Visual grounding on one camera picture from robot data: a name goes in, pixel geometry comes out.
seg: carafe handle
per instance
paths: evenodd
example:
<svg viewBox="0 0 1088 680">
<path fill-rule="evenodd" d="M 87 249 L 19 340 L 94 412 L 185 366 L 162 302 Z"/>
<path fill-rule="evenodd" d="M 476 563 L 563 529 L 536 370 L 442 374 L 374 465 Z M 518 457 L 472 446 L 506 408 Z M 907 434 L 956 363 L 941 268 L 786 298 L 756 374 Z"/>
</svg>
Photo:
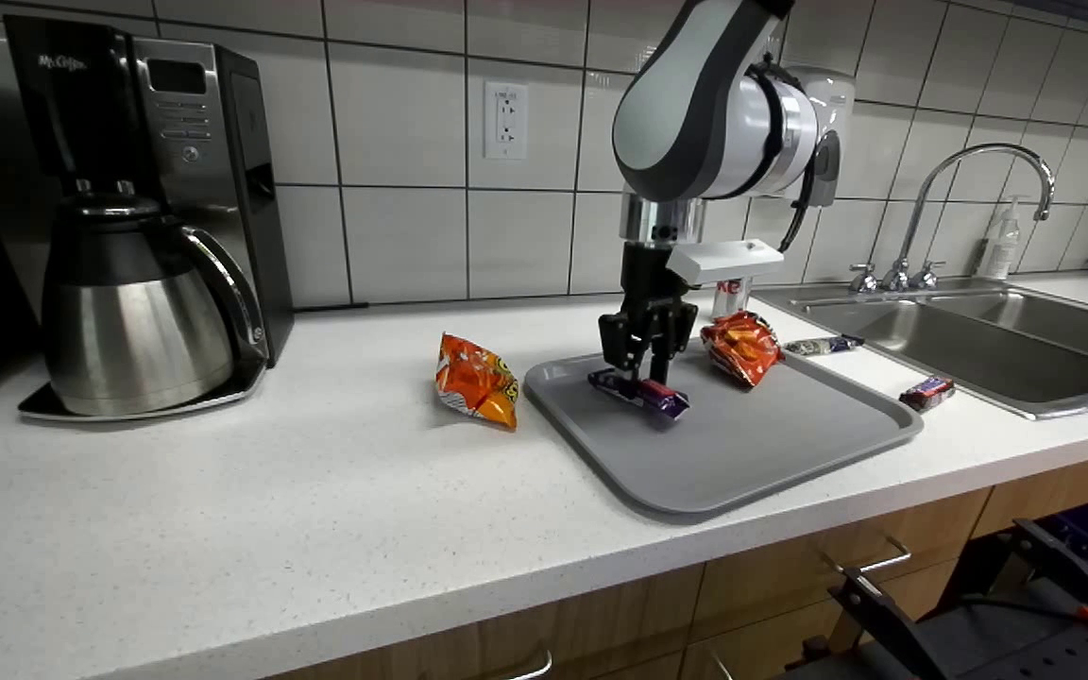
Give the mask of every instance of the carafe handle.
<svg viewBox="0 0 1088 680">
<path fill-rule="evenodd" d="M 272 359 L 268 329 L 261 321 L 253 287 L 246 283 L 242 268 L 208 230 L 181 227 L 181 238 L 193 246 L 193 257 L 208 276 L 208 283 L 223 295 L 223 314 L 238 336 L 242 359 L 268 363 Z"/>
</svg>

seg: coffee maker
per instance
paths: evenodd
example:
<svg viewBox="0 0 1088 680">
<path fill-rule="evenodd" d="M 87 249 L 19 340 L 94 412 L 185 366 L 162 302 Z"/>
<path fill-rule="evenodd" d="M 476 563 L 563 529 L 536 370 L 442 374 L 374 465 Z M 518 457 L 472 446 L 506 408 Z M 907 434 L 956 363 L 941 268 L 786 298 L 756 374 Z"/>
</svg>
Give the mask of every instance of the coffee maker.
<svg viewBox="0 0 1088 680">
<path fill-rule="evenodd" d="M 64 408 L 155 416 L 276 366 L 291 287 L 257 64 L 91 23 L 4 23 L 60 185 L 42 329 Z"/>
</svg>

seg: cabinet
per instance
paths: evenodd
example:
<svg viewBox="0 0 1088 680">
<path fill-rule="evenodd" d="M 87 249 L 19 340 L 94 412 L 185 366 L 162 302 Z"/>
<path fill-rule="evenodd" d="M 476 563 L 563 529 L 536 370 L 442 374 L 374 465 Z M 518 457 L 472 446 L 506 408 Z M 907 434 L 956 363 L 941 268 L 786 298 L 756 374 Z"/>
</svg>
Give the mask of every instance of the cabinet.
<svg viewBox="0 0 1088 680">
<path fill-rule="evenodd" d="M 555 601 L 431 638 L 287 672 L 283 680 L 461 680 L 518 676 L 676 676 L 699 593 L 699 567 Z"/>
<path fill-rule="evenodd" d="M 465 680 L 518 676 L 552 657 L 563 680 L 722 680 L 778 676 L 808 635 L 827 635 L 839 604 L 831 563 L 873 563 L 899 540 L 910 559 L 876 582 L 926 616 L 971 536 L 1012 518 L 1088 502 L 1088 465 L 910 506 L 873 521 L 793 536 L 718 563 L 555 601 L 431 638 L 287 672 L 283 680 Z"/>
<path fill-rule="evenodd" d="M 1088 465 L 1054 468 L 990 491 L 975 536 L 1001 533 L 1016 518 L 1046 518 L 1088 502 Z"/>
</svg>

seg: tile backsplash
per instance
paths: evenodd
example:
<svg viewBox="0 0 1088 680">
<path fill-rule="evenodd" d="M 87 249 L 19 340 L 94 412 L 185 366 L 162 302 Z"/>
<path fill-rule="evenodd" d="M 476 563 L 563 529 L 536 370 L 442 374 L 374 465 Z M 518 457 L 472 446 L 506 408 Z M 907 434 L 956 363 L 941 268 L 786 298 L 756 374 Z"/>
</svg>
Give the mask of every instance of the tile backsplash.
<svg viewBox="0 0 1088 680">
<path fill-rule="evenodd" d="M 680 0 L 0 0 L 230 45 L 261 64 L 298 306 L 616 291 L 612 113 Z M 1012 0 L 797 0 L 778 60 L 858 83 L 839 200 L 808 212 L 756 283 L 846 280 L 895 257 L 926 174 L 1012 140 L 1039 181 L 975 155 L 929 193 L 914 264 L 963 276 L 997 200 L 1024 219 L 1020 272 L 1088 261 L 1088 23 Z M 484 147 L 487 83 L 525 87 L 525 155 Z M 706 208 L 706 238 L 778 242 L 790 208 Z"/>
</svg>

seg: purple object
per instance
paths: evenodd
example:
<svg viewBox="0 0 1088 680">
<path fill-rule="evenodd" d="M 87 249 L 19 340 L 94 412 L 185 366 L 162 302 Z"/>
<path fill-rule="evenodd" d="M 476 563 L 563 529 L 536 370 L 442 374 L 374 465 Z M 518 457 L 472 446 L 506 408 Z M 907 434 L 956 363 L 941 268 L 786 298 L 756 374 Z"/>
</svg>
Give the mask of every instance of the purple object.
<svg viewBox="0 0 1088 680">
<path fill-rule="evenodd" d="M 650 419 L 672 423 L 676 416 L 688 412 L 688 393 L 661 385 L 661 382 L 635 382 L 623 378 L 620 370 L 593 370 L 589 385 L 620 404 L 631 404 L 635 412 Z"/>
</svg>

